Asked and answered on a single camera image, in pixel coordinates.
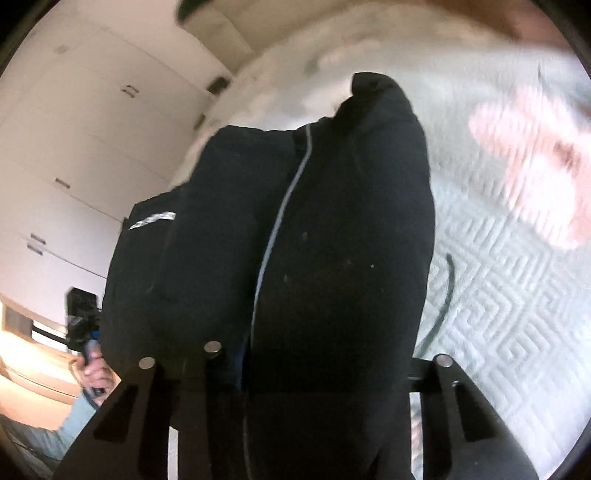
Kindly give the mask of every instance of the finger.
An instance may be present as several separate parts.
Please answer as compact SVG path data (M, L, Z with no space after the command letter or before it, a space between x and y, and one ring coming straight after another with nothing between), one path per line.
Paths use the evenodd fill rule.
M114 385L115 385L115 383L113 381L104 378L102 380L97 380L92 385L89 385L89 387L90 388L104 388L104 389L108 390L110 388L113 388Z
M90 357L90 359L92 360L93 358L102 358L103 357L103 353L100 351L100 346L96 346L94 347L88 354L88 356Z
M107 362L105 362L103 358L99 358L97 360L93 360L86 366L84 374L92 375L94 372L102 370L103 368L109 368L109 365L107 365Z
M84 357L82 355L78 355L76 358L76 368L78 370L84 370L85 363L86 361L84 360Z
M113 378L113 373L111 370L103 369L93 373L92 375L87 375L86 382L94 382L95 380L100 380L102 378Z

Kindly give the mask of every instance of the black cable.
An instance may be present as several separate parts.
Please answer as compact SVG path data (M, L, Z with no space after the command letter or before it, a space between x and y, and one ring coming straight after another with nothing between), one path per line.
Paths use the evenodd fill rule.
M417 358L423 358L424 355L427 353L427 350L435 340L435 337L441 331L441 327L443 326L443 321L445 320L447 313L449 312L449 307L452 303L453 291L456 288L456 266L453 262L453 257L451 254L447 254L445 256L447 260L447 267L449 269L449 276L447 280L447 296L443 305L439 309L439 315L437 316L437 320L435 320L435 324L431 331L425 335L425 338L421 340L421 343L418 344L418 347L415 350L415 356Z
M57 335L54 335L53 333L46 332L45 330L40 329L39 327L36 327L35 325L33 325L31 327L31 329L33 330L33 332L37 332L39 335L43 335L44 337L50 338L51 340L54 340L55 342L59 342L64 345L68 344L68 342L66 341L65 338L58 337Z
M10 438L10 441L12 443L14 443L14 445L18 445L19 447L22 447L25 450L28 450L29 452L31 452L35 456L42 456L42 457L45 457L45 458L49 458L49 460L55 460L56 462L61 462L60 459L57 459L55 457L52 457L51 455L46 455L45 453L38 452L37 450L35 450L35 449L31 448L31 447L28 447L27 445L23 444L20 440L17 440L16 438Z

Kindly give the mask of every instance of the white cabinet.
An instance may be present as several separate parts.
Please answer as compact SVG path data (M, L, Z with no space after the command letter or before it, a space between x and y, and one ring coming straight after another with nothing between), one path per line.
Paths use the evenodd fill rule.
M211 103L205 90L197 90L163 63L107 31L85 42L69 59L121 87L132 85L139 91L137 98L189 132Z
M121 229L118 221L9 161L0 162L0 218L3 228L31 241L37 237L43 249L103 277Z
M117 220L168 189L141 163L31 105L18 105L0 125L0 145L0 158Z
M116 83L67 57L40 78L24 102L74 122L168 181L193 137L140 99L121 92Z
M83 18L52 9L29 32L0 76L0 121L37 80L68 54L102 30Z
M105 279L35 248L12 232L0 231L0 293L28 310L66 324L66 294L72 287L105 292Z

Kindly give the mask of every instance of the human hand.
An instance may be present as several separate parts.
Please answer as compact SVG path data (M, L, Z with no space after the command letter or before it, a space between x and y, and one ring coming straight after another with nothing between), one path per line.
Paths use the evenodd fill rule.
M84 357L78 357L76 366L80 375L80 383L92 395L93 388L103 388L105 393L93 400L98 406L109 397L116 387L115 374L105 362L100 347L96 346L89 352L89 362L85 365Z

